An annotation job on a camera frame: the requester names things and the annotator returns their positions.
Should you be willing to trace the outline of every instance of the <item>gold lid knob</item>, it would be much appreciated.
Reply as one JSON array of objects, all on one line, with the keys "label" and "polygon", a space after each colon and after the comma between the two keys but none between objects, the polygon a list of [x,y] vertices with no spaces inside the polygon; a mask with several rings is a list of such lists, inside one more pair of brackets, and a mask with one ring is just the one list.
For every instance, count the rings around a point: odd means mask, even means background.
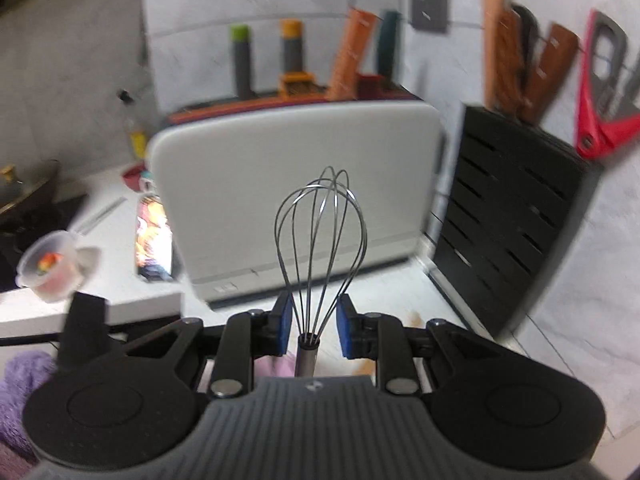
[{"label": "gold lid knob", "polygon": [[15,164],[7,164],[2,170],[0,170],[4,179],[11,184],[16,181],[15,177]]},{"label": "gold lid knob", "polygon": [[302,22],[292,18],[280,20],[280,30],[285,40],[297,40],[302,38]]}]

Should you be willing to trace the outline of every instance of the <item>smartphone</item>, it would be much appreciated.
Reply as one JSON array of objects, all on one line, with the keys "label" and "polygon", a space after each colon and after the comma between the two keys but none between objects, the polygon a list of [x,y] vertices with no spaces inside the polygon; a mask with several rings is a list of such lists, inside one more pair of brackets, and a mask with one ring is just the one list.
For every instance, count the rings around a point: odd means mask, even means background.
[{"label": "smartphone", "polygon": [[137,216],[136,272],[148,282],[170,282],[176,267],[174,240],[158,196],[142,196]]}]

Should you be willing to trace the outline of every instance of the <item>purple towel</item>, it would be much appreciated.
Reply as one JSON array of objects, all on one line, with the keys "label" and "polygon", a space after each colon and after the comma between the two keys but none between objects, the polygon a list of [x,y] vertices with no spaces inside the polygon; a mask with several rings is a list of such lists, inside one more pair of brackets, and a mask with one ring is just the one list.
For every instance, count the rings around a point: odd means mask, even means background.
[{"label": "purple towel", "polygon": [[22,427],[22,410],[32,391],[55,369],[46,352],[21,352],[6,364],[4,380],[0,381],[0,440],[26,456],[33,451]]}]

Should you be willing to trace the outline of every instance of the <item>white countertop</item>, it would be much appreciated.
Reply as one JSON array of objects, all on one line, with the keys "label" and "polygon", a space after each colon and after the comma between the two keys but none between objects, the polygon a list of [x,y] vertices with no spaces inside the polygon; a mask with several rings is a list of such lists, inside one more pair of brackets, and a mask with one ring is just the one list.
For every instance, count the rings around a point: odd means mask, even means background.
[{"label": "white countertop", "polygon": [[[232,314],[249,308],[270,310],[273,307],[275,297],[212,310],[196,298],[185,275],[175,283],[140,280],[134,273],[134,229],[140,195],[124,185],[120,177],[122,171],[123,168],[107,170],[62,189],[65,196],[77,193],[81,188],[88,193],[88,199],[70,225],[71,230],[119,197],[126,199],[93,230],[78,239],[81,254],[94,261],[80,290],[108,300],[110,323],[181,312],[183,316],[200,317],[209,326],[223,324]],[[441,317],[461,324],[416,261],[363,273],[351,283],[349,293],[359,312],[384,312],[399,317],[405,324],[416,314],[423,321]],[[67,308],[68,300],[47,304],[29,289],[0,294],[0,337],[57,332],[62,327]],[[293,352],[296,336],[294,320],[289,345]],[[355,366],[340,356],[335,322],[327,325],[320,348],[317,374],[348,373]]]}]

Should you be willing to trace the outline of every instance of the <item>orange knife handle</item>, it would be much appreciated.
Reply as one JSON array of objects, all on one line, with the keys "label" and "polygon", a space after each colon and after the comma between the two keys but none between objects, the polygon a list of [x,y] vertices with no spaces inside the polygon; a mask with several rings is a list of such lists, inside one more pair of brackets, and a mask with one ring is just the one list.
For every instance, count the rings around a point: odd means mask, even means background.
[{"label": "orange knife handle", "polygon": [[325,94],[328,101],[357,97],[358,67],[377,20],[378,17],[371,12],[350,9],[342,43],[335,57],[329,88]]},{"label": "orange knife handle", "polygon": [[522,104],[523,71],[520,16],[506,9],[500,14],[495,37],[495,101],[507,116],[515,116]]},{"label": "orange knife handle", "polygon": [[495,101],[495,35],[504,0],[482,0],[484,7],[484,105],[494,106]]}]

